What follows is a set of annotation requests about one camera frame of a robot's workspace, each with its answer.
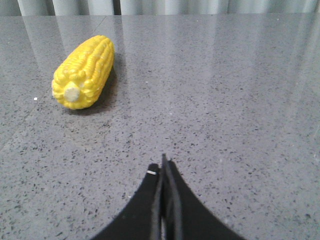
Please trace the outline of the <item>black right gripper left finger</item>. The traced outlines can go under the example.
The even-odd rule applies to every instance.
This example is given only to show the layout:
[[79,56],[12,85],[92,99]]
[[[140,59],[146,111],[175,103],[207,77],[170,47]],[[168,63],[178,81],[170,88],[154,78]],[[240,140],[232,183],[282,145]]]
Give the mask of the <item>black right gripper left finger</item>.
[[158,164],[146,174],[124,209],[94,240],[160,240],[162,177]]

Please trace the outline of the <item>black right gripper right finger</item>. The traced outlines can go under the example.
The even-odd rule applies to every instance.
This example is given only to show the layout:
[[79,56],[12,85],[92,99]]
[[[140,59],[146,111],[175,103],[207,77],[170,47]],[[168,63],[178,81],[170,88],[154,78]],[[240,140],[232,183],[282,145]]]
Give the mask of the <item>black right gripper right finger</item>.
[[242,240],[216,218],[184,182],[176,164],[162,155],[162,217],[167,240]]

